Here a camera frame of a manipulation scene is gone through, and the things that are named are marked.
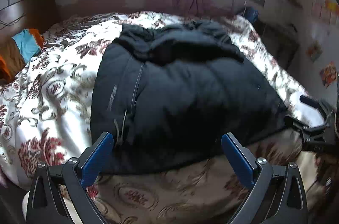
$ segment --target black jacket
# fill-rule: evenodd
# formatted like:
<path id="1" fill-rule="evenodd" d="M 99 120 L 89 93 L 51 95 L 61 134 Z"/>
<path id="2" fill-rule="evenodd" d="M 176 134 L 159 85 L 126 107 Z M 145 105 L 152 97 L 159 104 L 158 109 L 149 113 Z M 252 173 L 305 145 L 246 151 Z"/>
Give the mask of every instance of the black jacket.
<path id="1" fill-rule="evenodd" d="M 220 154 L 226 132 L 247 145 L 284 127 L 283 101 L 219 24 L 122 28 L 92 98 L 92 141 L 116 141 L 104 173 L 179 168 Z"/>

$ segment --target brown pillow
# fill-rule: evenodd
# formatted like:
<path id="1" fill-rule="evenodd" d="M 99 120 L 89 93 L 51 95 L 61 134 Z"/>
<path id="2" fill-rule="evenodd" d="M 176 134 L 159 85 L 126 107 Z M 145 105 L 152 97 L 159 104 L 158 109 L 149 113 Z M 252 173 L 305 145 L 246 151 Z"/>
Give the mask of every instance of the brown pillow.
<path id="1" fill-rule="evenodd" d="M 18 74 L 26 64 L 20 54 L 18 46 L 11 37 L 1 40 L 0 55 L 6 63 L 6 67 L 10 73 L 10 82 L 12 82 L 16 74 Z"/>

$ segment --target blue gripper pad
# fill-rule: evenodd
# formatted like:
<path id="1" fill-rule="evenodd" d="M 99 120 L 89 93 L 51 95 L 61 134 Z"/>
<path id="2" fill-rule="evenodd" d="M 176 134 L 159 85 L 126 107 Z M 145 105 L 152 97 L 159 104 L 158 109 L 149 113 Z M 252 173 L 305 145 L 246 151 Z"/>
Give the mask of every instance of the blue gripper pad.
<path id="1" fill-rule="evenodd" d="M 107 161 L 107 157 L 111 155 L 113 145 L 113 135 L 108 133 L 82 168 L 80 183 L 84 189 L 94 184 L 104 163 Z"/>
<path id="2" fill-rule="evenodd" d="M 252 189 L 254 186 L 253 169 L 239 150 L 242 146 L 238 148 L 225 134 L 221 138 L 221 147 L 240 183 L 247 189 Z"/>

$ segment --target floral bedspread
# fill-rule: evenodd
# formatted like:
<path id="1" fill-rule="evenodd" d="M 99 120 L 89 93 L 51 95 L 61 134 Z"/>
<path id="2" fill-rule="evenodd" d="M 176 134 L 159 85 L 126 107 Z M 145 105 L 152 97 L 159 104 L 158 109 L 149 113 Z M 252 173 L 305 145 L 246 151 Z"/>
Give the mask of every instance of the floral bedspread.
<path id="1" fill-rule="evenodd" d="M 122 23 L 160 28 L 188 20 L 154 12 L 111 13 L 74 17 L 54 25 L 44 34 L 41 53 L 14 82 L 0 87 L 4 174 L 28 189 L 39 161 L 62 164 L 91 145 L 94 81 L 102 55 L 120 35 Z M 312 123 L 314 118 L 303 114 L 297 103 L 307 92 L 279 67 L 252 25 L 240 16 L 220 22 L 293 114 Z M 250 150 L 272 163 L 285 164 L 299 154 L 300 141 L 295 132 L 285 130 L 251 145 Z M 224 156 L 165 173 L 98 177 L 88 192 L 104 216 L 117 223 L 194 223 L 236 206 L 247 193 Z"/>

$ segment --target colorful poster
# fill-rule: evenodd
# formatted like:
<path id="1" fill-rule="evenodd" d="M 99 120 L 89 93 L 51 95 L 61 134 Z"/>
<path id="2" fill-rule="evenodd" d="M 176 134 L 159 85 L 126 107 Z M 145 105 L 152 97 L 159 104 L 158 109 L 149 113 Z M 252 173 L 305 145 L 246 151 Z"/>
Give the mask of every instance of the colorful poster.
<path id="1" fill-rule="evenodd" d="M 320 76 L 323 85 L 328 88 L 331 83 L 337 79 L 337 69 L 334 65 L 334 62 L 330 62 L 328 66 L 320 71 Z"/>
<path id="2" fill-rule="evenodd" d="M 332 0 L 313 0 L 311 15 L 325 23 L 336 25 L 339 5 Z"/>
<path id="3" fill-rule="evenodd" d="M 322 54 L 322 49 L 319 42 L 315 41 L 313 44 L 311 44 L 308 47 L 306 54 L 310 57 L 312 62 L 315 62 Z"/>

